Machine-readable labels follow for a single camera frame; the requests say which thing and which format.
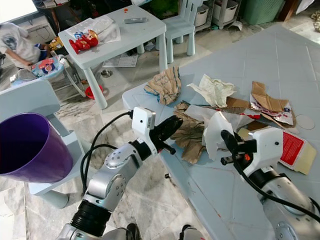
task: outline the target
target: remote control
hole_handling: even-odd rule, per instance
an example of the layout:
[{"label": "remote control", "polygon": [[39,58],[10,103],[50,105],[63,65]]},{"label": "remote control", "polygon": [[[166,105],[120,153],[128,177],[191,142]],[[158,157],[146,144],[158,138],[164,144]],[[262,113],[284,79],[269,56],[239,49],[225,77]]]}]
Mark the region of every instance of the remote control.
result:
[{"label": "remote control", "polygon": [[137,17],[137,18],[127,18],[124,20],[125,24],[137,24],[137,23],[145,23],[148,19],[146,17]]}]

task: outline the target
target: plastic storage container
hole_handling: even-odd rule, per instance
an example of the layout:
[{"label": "plastic storage container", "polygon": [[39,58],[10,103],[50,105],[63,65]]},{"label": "plastic storage container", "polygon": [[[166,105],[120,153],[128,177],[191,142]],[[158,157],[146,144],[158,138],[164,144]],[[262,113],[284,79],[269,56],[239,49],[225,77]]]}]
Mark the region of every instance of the plastic storage container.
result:
[{"label": "plastic storage container", "polygon": [[283,2],[284,0],[247,0],[243,19],[250,25],[271,22]]},{"label": "plastic storage container", "polygon": [[0,123],[0,176],[32,183],[54,183],[68,175],[73,159],[48,120],[21,113]]},{"label": "plastic storage container", "polygon": [[208,11],[209,7],[207,5],[199,6],[196,10],[196,16],[195,16],[195,27],[199,27],[206,23],[207,17],[208,17]]},{"label": "plastic storage container", "polygon": [[[232,19],[234,19],[236,11],[237,11],[238,3],[236,1],[228,0],[228,3],[226,4],[225,14],[223,23],[229,22]],[[215,19],[220,18],[220,11],[221,11],[221,2],[215,2],[213,6],[213,17]]]}]

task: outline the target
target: window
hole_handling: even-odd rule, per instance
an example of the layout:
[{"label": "window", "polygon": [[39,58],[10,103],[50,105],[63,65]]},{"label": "window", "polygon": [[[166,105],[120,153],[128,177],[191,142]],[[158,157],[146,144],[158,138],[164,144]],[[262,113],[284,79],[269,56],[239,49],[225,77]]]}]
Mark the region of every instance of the window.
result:
[{"label": "window", "polygon": [[37,12],[32,0],[0,0],[0,23]]}]

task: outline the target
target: green basket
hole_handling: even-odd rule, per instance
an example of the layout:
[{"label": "green basket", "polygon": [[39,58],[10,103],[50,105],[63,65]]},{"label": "green basket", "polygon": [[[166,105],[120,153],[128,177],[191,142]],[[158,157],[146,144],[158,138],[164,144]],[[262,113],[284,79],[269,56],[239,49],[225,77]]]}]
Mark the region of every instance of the green basket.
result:
[{"label": "green basket", "polygon": [[250,25],[271,22],[283,2],[284,0],[247,0],[243,19]]}]

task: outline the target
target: child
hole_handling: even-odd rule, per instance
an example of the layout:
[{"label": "child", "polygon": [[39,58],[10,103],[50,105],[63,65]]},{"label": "child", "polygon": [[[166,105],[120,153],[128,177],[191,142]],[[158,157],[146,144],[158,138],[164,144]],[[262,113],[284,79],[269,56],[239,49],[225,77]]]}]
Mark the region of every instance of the child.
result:
[{"label": "child", "polygon": [[30,65],[49,57],[49,54],[48,45],[34,45],[28,36],[26,30],[11,22],[0,24],[0,52],[18,68],[30,70]]}]

